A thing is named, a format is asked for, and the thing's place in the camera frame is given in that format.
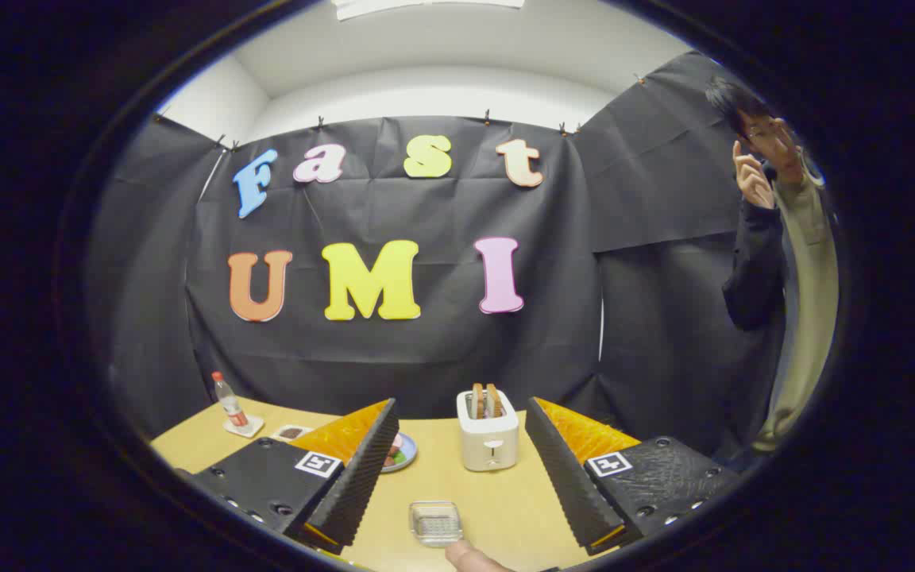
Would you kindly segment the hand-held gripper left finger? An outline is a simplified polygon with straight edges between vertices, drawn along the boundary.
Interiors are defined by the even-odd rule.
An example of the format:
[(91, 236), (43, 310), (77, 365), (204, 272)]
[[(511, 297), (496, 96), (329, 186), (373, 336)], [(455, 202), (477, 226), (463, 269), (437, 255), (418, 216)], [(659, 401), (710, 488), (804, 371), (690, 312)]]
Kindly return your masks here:
[(287, 443), (262, 438), (197, 472), (179, 470), (246, 519), (339, 555), (351, 546), (399, 430), (391, 398)]

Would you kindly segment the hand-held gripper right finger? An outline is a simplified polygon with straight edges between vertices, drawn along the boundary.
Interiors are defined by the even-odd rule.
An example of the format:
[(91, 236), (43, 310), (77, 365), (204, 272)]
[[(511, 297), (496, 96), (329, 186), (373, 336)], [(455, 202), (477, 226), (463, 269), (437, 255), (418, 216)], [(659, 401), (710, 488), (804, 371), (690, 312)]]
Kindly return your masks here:
[(738, 479), (679, 439), (639, 441), (537, 397), (526, 429), (575, 540), (591, 556), (667, 528)]

